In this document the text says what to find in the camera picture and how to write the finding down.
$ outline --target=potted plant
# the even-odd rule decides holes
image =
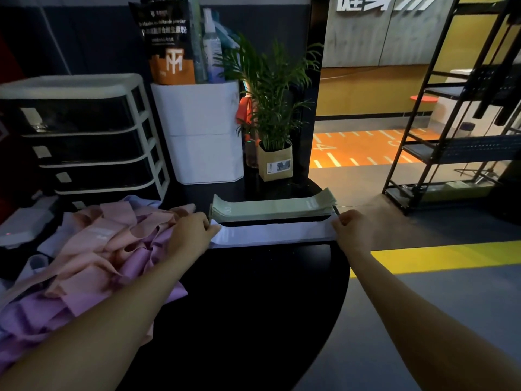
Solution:
[[[322,45],[311,45],[304,57],[292,62],[277,40],[270,55],[258,54],[243,35],[238,44],[239,48],[226,49],[219,59],[225,78],[244,82],[242,94],[252,100],[251,113],[240,120],[237,132],[258,137],[257,163],[264,181],[292,177],[290,133],[303,126],[297,111],[310,108],[313,102],[295,101],[291,89],[302,91],[311,83],[306,71],[320,66],[319,52],[312,48]]]

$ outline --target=green plant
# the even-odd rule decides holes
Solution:
[[[291,145],[290,132],[304,124],[295,117],[296,111],[313,104],[311,100],[294,101],[290,87],[303,90],[310,85],[306,70],[319,70],[320,53],[313,48],[322,45],[311,45],[305,57],[291,62],[277,40],[269,56],[259,55],[243,35],[239,35],[238,44],[239,48],[226,49],[218,60],[225,78],[246,82],[243,94],[252,98],[251,122],[241,121],[238,134],[241,130],[249,134],[257,132],[264,150],[283,150]]]

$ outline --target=spray bottle cap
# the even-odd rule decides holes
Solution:
[[[210,8],[204,8],[204,32],[215,33],[214,20],[212,18],[212,10]]]

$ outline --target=orange floor marking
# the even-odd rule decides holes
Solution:
[[[439,137],[438,133],[429,129],[412,129],[411,132],[425,140]],[[309,167],[388,165],[388,159],[393,161],[396,157],[402,136],[403,129],[315,133]],[[420,163],[412,155],[405,152],[402,155],[398,163]]]

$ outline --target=black table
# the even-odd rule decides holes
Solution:
[[[173,185],[164,208],[309,197],[307,177],[263,183]],[[326,342],[350,268],[336,243],[208,250],[181,282],[188,296],[161,309],[118,390],[291,389]]]

